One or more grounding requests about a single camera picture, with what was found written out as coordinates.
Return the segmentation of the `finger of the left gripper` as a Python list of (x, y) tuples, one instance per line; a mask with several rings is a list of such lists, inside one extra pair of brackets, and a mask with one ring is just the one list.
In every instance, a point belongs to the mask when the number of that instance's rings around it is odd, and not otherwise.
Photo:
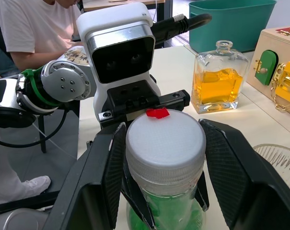
[(204, 171), (202, 171), (202, 174), (197, 182), (195, 199), (204, 212), (209, 209), (209, 196)]
[(133, 179), (127, 164), (123, 164), (121, 193), (130, 204), (137, 216), (150, 229), (155, 230), (155, 221), (139, 185)]

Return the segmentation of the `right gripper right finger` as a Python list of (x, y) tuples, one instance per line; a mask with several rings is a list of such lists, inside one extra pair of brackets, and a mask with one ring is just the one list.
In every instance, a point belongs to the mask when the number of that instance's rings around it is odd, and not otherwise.
[(290, 230), (290, 188), (237, 129), (200, 119), (209, 177), (231, 230)]

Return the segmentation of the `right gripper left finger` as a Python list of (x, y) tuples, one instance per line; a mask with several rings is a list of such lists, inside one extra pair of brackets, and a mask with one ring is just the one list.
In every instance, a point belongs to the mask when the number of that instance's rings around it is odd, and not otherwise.
[(126, 124), (104, 127), (70, 169), (45, 230), (113, 230), (116, 227)]

